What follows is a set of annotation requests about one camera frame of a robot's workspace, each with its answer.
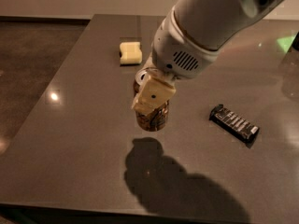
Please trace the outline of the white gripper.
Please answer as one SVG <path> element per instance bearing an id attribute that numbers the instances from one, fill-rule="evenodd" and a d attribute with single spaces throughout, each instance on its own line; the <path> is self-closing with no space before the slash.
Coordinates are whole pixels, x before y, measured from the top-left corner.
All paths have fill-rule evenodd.
<path id="1" fill-rule="evenodd" d="M 142 115 L 152 113 L 176 93 L 175 77 L 195 78 L 216 61 L 218 54 L 188 38 L 178 25 L 172 8 L 156 31 L 152 55 L 135 75 L 139 88 L 132 109 Z"/>

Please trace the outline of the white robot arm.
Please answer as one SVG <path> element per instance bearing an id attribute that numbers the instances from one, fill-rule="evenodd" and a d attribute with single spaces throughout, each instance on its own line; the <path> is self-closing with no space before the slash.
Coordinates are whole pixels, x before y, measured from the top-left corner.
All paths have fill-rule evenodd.
<path id="1" fill-rule="evenodd" d="M 284 0 L 178 0 L 156 31 L 151 54 L 135 76 L 132 109 L 148 115 L 171 99 L 177 79 L 194 78 L 221 47 Z"/>

